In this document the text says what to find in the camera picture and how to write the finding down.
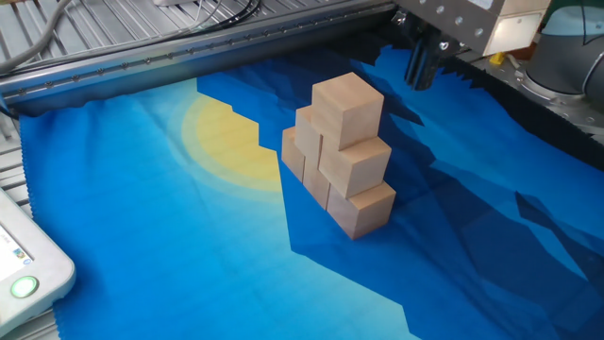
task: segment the wooden block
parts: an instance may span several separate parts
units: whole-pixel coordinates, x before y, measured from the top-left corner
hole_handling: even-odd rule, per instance
[[[327,212],[356,240],[388,223],[395,196],[396,192],[386,182],[348,199],[331,186]]]
[[[326,209],[327,199],[329,198],[329,181],[308,159],[304,164],[304,180],[302,182],[319,205]]]
[[[379,137],[361,142],[347,149],[338,148],[323,139],[319,171],[332,187],[345,198],[360,194],[384,180],[386,165],[392,149]]]
[[[302,181],[304,179],[304,155],[294,144],[295,127],[283,130],[281,145],[281,160],[287,165],[294,175]]]
[[[321,156],[323,136],[312,126],[311,118],[312,107],[310,106],[295,112],[295,146],[306,157],[306,162],[317,167]]]
[[[378,136],[384,96],[354,73],[312,86],[312,125],[343,150]]]

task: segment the black cable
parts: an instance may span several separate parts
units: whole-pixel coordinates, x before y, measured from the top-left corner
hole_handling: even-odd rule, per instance
[[[234,26],[238,23],[240,23],[241,21],[249,18],[252,14],[254,14],[254,12],[260,7],[260,3],[261,0],[248,0],[247,4],[245,4],[245,6],[243,7],[243,9],[239,12],[236,13],[232,16],[230,16],[229,18],[225,19],[222,22],[216,23],[212,26],[209,26],[205,29],[203,29],[200,32],[195,32],[191,35],[187,35],[188,32],[183,32],[181,35],[179,36],[175,36],[175,37],[170,37],[170,39],[162,39],[162,38],[158,38],[155,41],[152,41],[150,44],[148,45],[153,45],[153,44],[157,44],[157,43],[164,43],[168,40],[176,40],[176,39],[180,39],[183,37],[191,37],[191,36],[195,36],[195,35],[201,35],[201,34],[208,34],[208,33],[212,33],[218,30],[222,30],[231,26]],[[20,75],[26,72],[31,72],[31,71],[35,71],[35,70],[40,70],[43,67],[52,65],[52,66],[60,66],[60,65],[64,65],[67,63],[72,63],[72,62],[76,62],[76,61],[81,61],[81,60],[86,60],[89,59],[91,57],[91,54],[93,54],[93,58],[97,58],[97,57],[102,57],[108,54],[112,54],[112,53],[117,53],[117,52],[122,52],[124,50],[127,50],[129,48],[132,48],[132,46],[130,45],[124,45],[122,46],[123,48],[118,48],[117,50],[108,50],[108,51],[97,51],[92,52],[92,53],[88,53],[88,54],[82,54],[81,56],[78,56],[76,58],[72,58],[69,60],[65,60],[65,61],[59,61],[59,62],[53,62],[52,59],[49,60],[45,60],[45,61],[41,61],[41,62],[37,62],[33,65],[26,65],[23,66],[21,68],[18,68],[12,72],[6,73],[5,75],[0,75],[1,77],[9,77],[9,76],[16,76],[16,75]]]
[[[590,41],[587,41],[587,18],[585,17],[585,4],[583,3],[583,0],[579,0],[579,3],[581,5],[581,15],[583,16],[583,46],[585,46],[589,43],[592,43],[596,39],[604,37],[604,34],[600,34],[597,37],[593,37]]]

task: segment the green light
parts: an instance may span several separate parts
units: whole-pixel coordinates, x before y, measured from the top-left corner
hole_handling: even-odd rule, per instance
[[[27,298],[38,289],[38,279],[34,277],[23,277],[12,284],[10,292],[16,298]]]

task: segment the cable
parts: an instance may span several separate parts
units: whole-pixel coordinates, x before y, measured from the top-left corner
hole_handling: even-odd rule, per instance
[[[58,19],[70,1],[71,0],[60,0],[59,3],[60,4],[64,3],[64,5],[61,8],[58,6],[57,9],[53,12],[52,17],[54,18],[55,16],[57,16],[57,19]],[[64,56],[64,57],[59,57],[59,58],[49,59],[49,60],[42,60],[42,61],[38,61],[38,62],[32,62],[25,67],[19,68],[19,71],[31,70],[33,68],[43,67],[43,66],[49,65],[49,64],[56,65],[59,63],[67,63],[67,62],[72,62],[72,61],[91,59],[91,58],[95,58],[95,57],[104,56],[109,53],[117,53],[117,52],[125,51],[127,49],[145,47],[147,45],[154,44],[154,43],[162,43],[162,42],[165,42],[165,41],[168,41],[171,39],[180,38],[180,37],[182,37],[184,35],[188,35],[188,34],[198,34],[198,33],[202,33],[202,32],[214,31],[216,29],[223,29],[227,26],[237,24],[241,20],[246,19],[260,5],[260,0],[259,0],[257,2],[256,6],[254,6],[254,8],[252,10],[249,10],[252,3],[254,3],[254,0],[249,0],[247,5],[244,7],[244,9],[241,12],[237,13],[236,15],[232,15],[228,19],[226,19],[222,22],[219,22],[217,24],[210,25],[207,27],[201,27],[203,24],[205,24],[209,19],[211,19],[214,16],[214,14],[218,10],[218,8],[222,5],[222,2],[223,2],[223,0],[218,0],[218,3],[216,4],[216,6],[212,10],[212,12],[209,13],[208,17],[206,17],[202,22],[198,23],[197,21],[199,19],[199,14],[201,12],[201,3],[199,3],[199,8],[197,9],[197,15],[195,18],[195,22],[192,25],[169,32],[163,36],[149,37],[144,40],[139,40],[136,42],[123,42],[123,43],[115,44],[112,46],[99,47],[99,48],[95,48],[93,50],[81,51],[78,53],[71,54],[69,56]],[[46,27],[46,30],[50,31],[51,37],[52,37],[52,32],[54,30],[55,24],[56,24],[56,21],[55,22],[49,21],[49,25]],[[28,54],[28,55],[32,54],[32,57],[22,61],[21,63],[17,64],[16,66],[13,66],[16,61],[13,61],[10,65],[7,65],[7,66],[5,66],[5,64],[8,64],[7,62],[1,63],[0,64],[0,75],[10,72],[12,69],[17,67],[18,65],[22,64],[23,62],[25,62],[27,60],[30,60],[31,58],[33,58],[33,56],[37,55],[40,51],[35,51],[34,47],[38,47],[38,44],[42,44],[42,48],[44,48],[47,45],[47,41],[45,43],[42,43],[42,40],[36,42],[36,44],[34,44],[34,46],[32,46],[29,50],[24,52],[24,54]]]
[[[44,47],[48,45],[48,42],[53,37],[53,32],[55,31],[55,25],[57,24],[57,21],[59,20],[61,14],[63,14],[63,10],[67,7],[67,5],[69,5],[71,1],[72,0],[59,1],[59,3],[57,4],[57,9],[55,9],[53,14],[50,16],[48,24],[46,25],[46,28],[44,29],[44,32],[42,33],[40,39],[22,54],[8,59],[3,63],[0,63],[0,75],[7,73],[15,67],[21,65],[22,63],[27,62],[28,60],[36,57],[36,55],[38,55],[38,53],[40,53],[44,49]]]
[[[599,36],[593,37],[591,40],[587,41],[587,18],[585,16],[585,4],[583,3],[583,0],[579,0],[579,3],[581,5],[581,15],[583,16],[583,46],[586,46],[589,43],[604,37],[604,34],[600,34]]]

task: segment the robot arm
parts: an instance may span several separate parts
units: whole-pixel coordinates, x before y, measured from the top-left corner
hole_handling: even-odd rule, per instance
[[[414,42],[405,79],[430,87],[438,61],[467,45],[483,56],[530,46],[550,0],[396,0],[401,25]]]

